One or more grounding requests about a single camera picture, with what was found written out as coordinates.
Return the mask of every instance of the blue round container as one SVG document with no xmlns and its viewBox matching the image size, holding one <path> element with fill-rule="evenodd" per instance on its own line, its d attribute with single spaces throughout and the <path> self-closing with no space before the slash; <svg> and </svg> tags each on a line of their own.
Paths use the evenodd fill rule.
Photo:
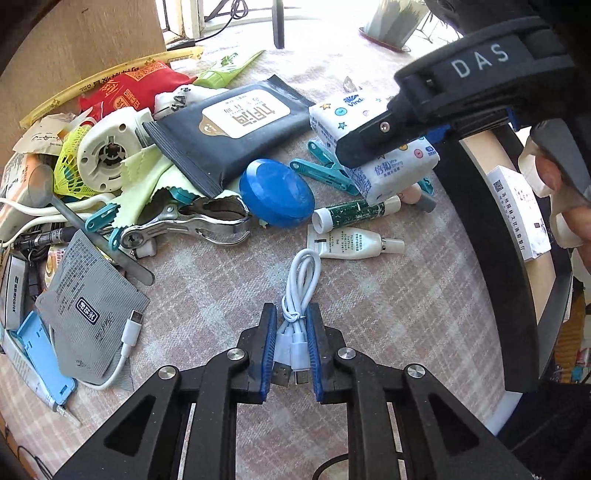
<svg viewBox="0 0 591 480">
<path fill-rule="evenodd" d="M 242 200 L 272 226 L 292 228 L 314 212 L 314 195 L 291 168 L 268 158 L 250 163 L 240 179 Z"/>
</svg>

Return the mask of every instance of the wooden panel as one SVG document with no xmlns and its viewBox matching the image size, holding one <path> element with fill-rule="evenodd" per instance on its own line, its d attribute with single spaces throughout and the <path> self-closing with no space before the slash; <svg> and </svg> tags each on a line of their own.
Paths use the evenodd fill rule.
<svg viewBox="0 0 591 480">
<path fill-rule="evenodd" d="M 515 170 L 511 159 L 492 132 L 486 131 L 472 135 L 465 138 L 464 142 L 485 173 L 494 170 L 498 165 Z M 526 262 L 525 269 L 534 298 L 535 316 L 539 323 L 556 278 L 552 255 L 550 252 L 546 252 L 538 258 Z"/>
<path fill-rule="evenodd" d="M 570 308 L 570 318 L 562 324 L 556 347 L 554 347 L 554 360 L 563 371 L 560 381 L 570 383 L 570 376 L 576 364 L 577 353 L 583 340 L 585 324 L 585 297 L 580 294 L 573 299 Z"/>
<path fill-rule="evenodd" d="M 64 88 L 108 67 L 164 51 L 154 0 L 62 0 L 31 31 L 0 77 L 0 167 L 19 120 Z M 75 101 L 59 111 L 74 111 Z"/>
</svg>

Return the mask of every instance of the white tissue package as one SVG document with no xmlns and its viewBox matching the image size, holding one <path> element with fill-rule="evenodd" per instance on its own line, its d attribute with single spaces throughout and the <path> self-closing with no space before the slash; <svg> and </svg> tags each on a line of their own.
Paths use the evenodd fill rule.
<svg viewBox="0 0 591 480">
<path fill-rule="evenodd" d="M 328 149 L 347 133 L 386 111 L 388 99 L 361 90 L 340 94 L 310 107 L 310 125 Z M 402 145 L 358 168 L 345 168 L 369 205 L 400 193 L 429 174 L 439 155 L 424 138 Z"/>
<path fill-rule="evenodd" d="M 521 173 L 498 166 L 488 175 L 498 196 L 523 260 L 533 260 L 550 250 L 550 239 L 534 192 Z"/>
</svg>

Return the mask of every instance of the red snack bag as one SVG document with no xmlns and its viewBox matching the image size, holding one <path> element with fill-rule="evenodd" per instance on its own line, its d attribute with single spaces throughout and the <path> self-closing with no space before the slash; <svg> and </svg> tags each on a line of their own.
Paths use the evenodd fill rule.
<svg viewBox="0 0 591 480">
<path fill-rule="evenodd" d="M 154 113 L 157 94 L 172 92 L 194 80 L 161 61 L 155 61 L 136 72 L 115 75 L 88 98 L 80 97 L 80 107 L 82 111 L 93 107 L 88 116 L 97 121 L 124 106 L 132 106 L 136 111 L 149 108 Z"/>
</svg>

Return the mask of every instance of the tissue pack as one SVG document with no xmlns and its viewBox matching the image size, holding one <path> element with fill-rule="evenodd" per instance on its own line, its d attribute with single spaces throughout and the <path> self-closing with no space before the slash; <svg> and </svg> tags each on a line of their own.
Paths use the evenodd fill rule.
<svg viewBox="0 0 591 480">
<path fill-rule="evenodd" d="M 387 98 L 365 90 L 332 96 L 310 107 L 310 125 L 336 155 L 339 138 L 385 112 L 387 105 Z M 361 167 L 343 168 L 365 201 L 376 205 L 421 180 L 438 162 L 437 151 L 421 137 Z"/>
</svg>

